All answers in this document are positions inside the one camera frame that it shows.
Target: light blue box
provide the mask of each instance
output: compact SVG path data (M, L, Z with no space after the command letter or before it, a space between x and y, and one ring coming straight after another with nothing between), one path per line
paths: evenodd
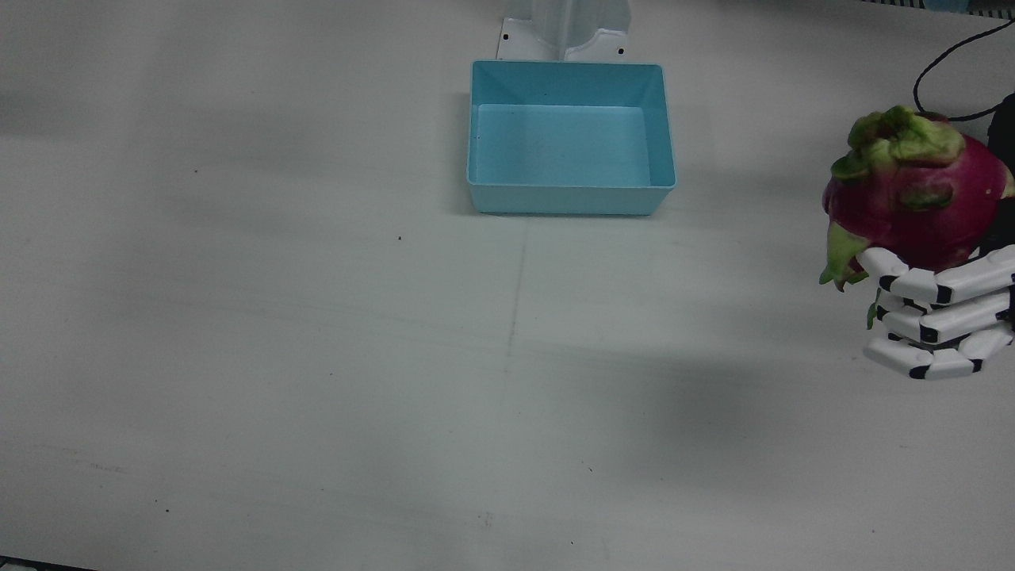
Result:
M662 68L474 62L467 177L480 212L653 213L677 182Z

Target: white table surface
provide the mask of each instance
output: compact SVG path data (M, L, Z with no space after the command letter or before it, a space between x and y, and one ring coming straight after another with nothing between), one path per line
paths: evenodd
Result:
M0 4L0 554L1010 569L1015 350L909 380L861 355L873 285L817 284L853 120L1000 21L633 0L679 187L490 216L469 70L502 4ZM922 96L990 106L1013 61L997 34Z

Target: white robotic hand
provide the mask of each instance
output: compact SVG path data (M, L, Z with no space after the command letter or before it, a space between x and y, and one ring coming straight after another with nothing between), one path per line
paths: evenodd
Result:
M873 317L888 331L864 355L915 379L965 377L1012 344L1015 244L934 273L884 247L857 256L878 281Z

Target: white stand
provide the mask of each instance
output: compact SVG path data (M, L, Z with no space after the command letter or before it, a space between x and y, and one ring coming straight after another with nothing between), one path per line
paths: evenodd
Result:
M497 59L621 61L630 19L626 0L511 0Z

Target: pink dragon fruit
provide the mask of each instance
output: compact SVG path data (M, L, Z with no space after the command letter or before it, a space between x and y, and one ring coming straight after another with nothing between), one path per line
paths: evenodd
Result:
M872 113L854 124L849 144L822 197L829 223L820 282L839 291L867 276L856 255L868 246L931 271L965 262L998 201L1015 196L1004 162L940 116L902 105Z

